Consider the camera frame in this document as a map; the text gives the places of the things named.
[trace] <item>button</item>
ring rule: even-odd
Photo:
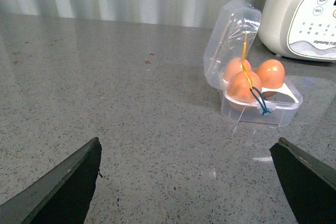
[[[328,0],[317,0],[319,5],[324,5]]]
[[[315,7],[313,10],[313,14],[315,16],[319,16],[323,12],[323,8],[321,6]]]

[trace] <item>brand logo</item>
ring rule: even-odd
[[[332,41],[322,41],[322,40],[314,40],[315,44],[325,44],[325,45],[333,45],[336,46],[336,42],[332,42]]]

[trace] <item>wire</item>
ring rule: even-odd
[[[242,57],[241,57],[241,58],[242,58],[242,59],[241,59],[241,60],[242,60],[242,61],[241,61],[241,62],[242,62],[242,63],[241,63],[241,66],[243,67],[243,72],[244,72],[244,74],[245,74],[245,76],[246,76],[246,79],[247,79],[247,81],[248,81],[248,84],[249,84],[249,86],[250,86],[250,91],[251,91],[252,95],[254,96],[254,98],[255,98],[255,99],[258,101],[258,103],[260,104],[260,106],[261,106],[261,108],[262,108],[262,110],[263,110],[262,115],[265,115],[265,114],[267,114],[267,113],[271,113],[271,112],[267,109],[266,102],[265,102],[265,99],[264,99],[262,93],[261,93],[256,87],[253,86],[253,81],[252,81],[252,79],[251,79],[250,75],[248,74],[248,72],[247,72],[247,70],[246,70],[246,67],[245,67],[245,63],[244,63],[244,61],[245,61],[245,57],[246,57],[247,31],[245,31],[244,34],[245,34],[245,40],[244,40],[243,53],[242,53]],[[259,97],[257,97],[256,94],[254,94],[253,90],[257,91],[257,93],[260,95],[260,98],[261,98],[261,101],[262,101],[262,102],[260,101]]]

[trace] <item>granite surface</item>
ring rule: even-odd
[[[302,89],[287,127],[229,121],[204,77],[211,32],[1,15],[0,204],[97,136],[86,223],[296,223],[269,148],[283,136],[336,168],[336,100]],[[249,61],[270,58],[256,40]],[[279,60],[336,82],[332,63]]]

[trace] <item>yellow wire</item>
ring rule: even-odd
[[[242,63],[241,63],[241,65],[242,65],[242,67],[243,67],[243,72],[244,72],[244,74],[245,74],[245,76],[246,76],[246,79],[248,80],[248,84],[249,84],[249,86],[250,86],[250,89],[253,89],[253,82],[252,82],[252,79],[251,79],[251,77],[249,76],[249,74],[248,74],[248,72],[247,72],[247,70],[246,70],[246,67],[245,67],[245,64],[244,64],[244,61],[245,61],[245,57],[246,57],[246,46],[247,46],[247,32],[245,31],[244,32],[244,34],[245,34],[245,40],[244,40],[244,47],[243,47],[243,54],[242,54]]]

